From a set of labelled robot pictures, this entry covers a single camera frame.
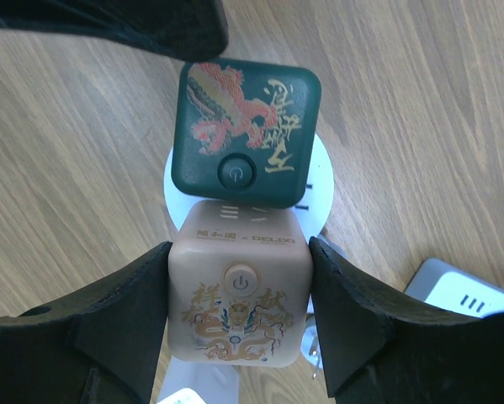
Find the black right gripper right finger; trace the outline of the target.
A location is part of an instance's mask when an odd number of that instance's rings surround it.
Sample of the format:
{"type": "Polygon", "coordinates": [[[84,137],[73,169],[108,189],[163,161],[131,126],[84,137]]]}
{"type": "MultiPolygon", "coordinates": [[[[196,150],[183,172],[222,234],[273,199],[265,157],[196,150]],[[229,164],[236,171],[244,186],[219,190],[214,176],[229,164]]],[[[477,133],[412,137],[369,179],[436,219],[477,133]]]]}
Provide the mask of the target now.
{"type": "Polygon", "coordinates": [[[317,238],[311,298],[338,403],[504,403],[504,312],[484,318],[416,300],[317,238]]]}

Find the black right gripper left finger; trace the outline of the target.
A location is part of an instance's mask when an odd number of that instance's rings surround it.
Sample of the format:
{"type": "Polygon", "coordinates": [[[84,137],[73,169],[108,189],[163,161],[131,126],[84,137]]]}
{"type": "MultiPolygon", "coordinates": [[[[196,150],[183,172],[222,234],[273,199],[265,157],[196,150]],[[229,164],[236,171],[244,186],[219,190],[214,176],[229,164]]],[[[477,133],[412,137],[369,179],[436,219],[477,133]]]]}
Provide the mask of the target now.
{"type": "Polygon", "coordinates": [[[0,317],[0,403],[147,403],[167,320],[164,242],[59,299],[0,317]]]}

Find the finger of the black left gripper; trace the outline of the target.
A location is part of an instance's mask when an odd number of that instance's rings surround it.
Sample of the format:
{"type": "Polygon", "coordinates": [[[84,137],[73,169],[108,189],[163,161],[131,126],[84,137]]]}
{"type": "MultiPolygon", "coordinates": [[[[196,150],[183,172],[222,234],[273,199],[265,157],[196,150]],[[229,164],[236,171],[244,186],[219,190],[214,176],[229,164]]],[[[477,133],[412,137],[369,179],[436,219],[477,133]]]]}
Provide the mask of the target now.
{"type": "Polygon", "coordinates": [[[215,58],[229,43],[221,1],[0,0],[0,29],[96,37],[180,61],[215,58]]]}

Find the dark green cube socket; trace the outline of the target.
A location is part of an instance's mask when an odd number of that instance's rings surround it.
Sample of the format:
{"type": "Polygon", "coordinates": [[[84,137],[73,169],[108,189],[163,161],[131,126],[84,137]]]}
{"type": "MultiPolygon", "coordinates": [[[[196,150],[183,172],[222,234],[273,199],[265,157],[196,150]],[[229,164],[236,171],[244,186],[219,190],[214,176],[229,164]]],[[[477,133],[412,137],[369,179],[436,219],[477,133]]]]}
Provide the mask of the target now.
{"type": "Polygon", "coordinates": [[[321,103],[303,67],[217,58],[184,65],[171,177],[189,195],[285,209],[304,196],[321,103]]]}

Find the tan cube socket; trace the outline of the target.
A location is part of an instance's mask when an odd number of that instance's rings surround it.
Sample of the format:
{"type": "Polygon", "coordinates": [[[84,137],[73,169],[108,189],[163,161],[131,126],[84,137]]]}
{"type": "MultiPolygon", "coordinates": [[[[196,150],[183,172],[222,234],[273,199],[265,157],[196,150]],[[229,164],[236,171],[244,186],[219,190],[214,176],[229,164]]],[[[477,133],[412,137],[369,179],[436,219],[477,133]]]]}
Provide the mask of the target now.
{"type": "Polygon", "coordinates": [[[198,202],[168,255],[168,347],[189,362],[292,364],[312,273],[291,210],[198,202]]]}

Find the round light blue power socket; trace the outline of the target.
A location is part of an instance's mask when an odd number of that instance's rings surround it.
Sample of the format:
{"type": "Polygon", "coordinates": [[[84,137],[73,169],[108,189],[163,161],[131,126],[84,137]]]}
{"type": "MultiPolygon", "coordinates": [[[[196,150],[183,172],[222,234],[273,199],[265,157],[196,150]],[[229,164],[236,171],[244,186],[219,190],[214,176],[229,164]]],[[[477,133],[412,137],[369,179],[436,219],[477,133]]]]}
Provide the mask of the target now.
{"type": "MultiPolygon", "coordinates": [[[[187,195],[177,189],[171,178],[172,150],[164,168],[163,194],[167,212],[179,230],[189,211],[201,197],[187,195]]],[[[310,167],[302,199],[291,208],[307,240],[318,237],[331,212],[335,191],[332,162],[321,138],[315,134],[310,167]]]]}

